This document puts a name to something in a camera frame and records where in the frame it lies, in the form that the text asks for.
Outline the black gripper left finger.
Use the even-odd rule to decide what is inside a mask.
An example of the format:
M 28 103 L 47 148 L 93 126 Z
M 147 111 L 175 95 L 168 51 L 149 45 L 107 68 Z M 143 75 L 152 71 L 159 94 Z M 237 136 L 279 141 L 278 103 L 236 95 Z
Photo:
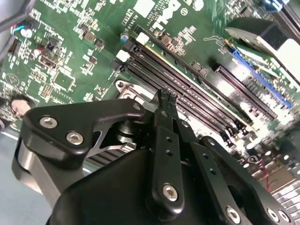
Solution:
M 151 153 L 146 207 L 157 218 L 176 218 L 185 200 L 170 94 L 163 90 L 156 93 L 155 112 L 130 98 L 29 110 L 15 150 L 16 178 L 24 183 L 35 181 L 53 209 L 71 185 L 86 177 L 85 159 L 98 154 L 102 143 L 116 142 L 109 134 L 112 126 L 130 121 L 137 126 L 134 151 Z

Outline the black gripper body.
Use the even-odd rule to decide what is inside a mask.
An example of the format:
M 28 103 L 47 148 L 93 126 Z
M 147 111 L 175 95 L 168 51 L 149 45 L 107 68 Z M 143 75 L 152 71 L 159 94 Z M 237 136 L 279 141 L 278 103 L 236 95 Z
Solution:
M 151 153 L 132 151 L 71 185 L 58 199 L 52 225 L 159 225 L 146 207 Z M 218 225 L 219 217 L 192 168 L 182 165 L 185 207 L 173 225 Z

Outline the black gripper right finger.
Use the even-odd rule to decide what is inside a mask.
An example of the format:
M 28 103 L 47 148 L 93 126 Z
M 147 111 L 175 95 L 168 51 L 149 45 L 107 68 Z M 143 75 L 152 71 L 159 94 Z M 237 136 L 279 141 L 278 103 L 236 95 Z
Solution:
M 168 97 L 180 157 L 191 165 L 194 199 L 203 203 L 207 224 L 293 225 L 292 216 L 216 140 L 195 136 L 178 117 L 176 95 Z

